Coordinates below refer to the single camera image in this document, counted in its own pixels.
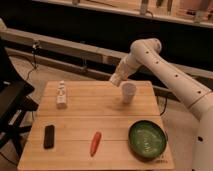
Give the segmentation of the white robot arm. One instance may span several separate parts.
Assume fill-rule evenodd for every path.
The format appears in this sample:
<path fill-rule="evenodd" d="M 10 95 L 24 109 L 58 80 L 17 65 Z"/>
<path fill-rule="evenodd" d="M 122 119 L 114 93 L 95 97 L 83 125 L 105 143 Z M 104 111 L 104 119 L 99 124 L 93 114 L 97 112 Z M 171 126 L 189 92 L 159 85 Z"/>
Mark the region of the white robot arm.
<path fill-rule="evenodd" d="M 213 171 L 213 91 L 161 58 L 161 49 L 157 38 L 134 41 L 110 82 L 119 86 L 146 66 L 199 121 L 192 171 Z"/>

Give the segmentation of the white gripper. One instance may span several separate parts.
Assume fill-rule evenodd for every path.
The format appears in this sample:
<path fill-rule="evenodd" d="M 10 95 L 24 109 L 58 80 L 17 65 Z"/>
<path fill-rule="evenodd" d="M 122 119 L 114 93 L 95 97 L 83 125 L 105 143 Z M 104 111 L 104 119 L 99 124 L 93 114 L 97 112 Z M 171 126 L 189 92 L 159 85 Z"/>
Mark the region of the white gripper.
<path fill-rule="evenodd" d="M 122 82 L 127 80 L 128 77 L 135 72 L 136 69 L 133 66 L 129 65 L 125 60 L 121 60 L 115 72 L 112 75 L 118 76 Z"/>

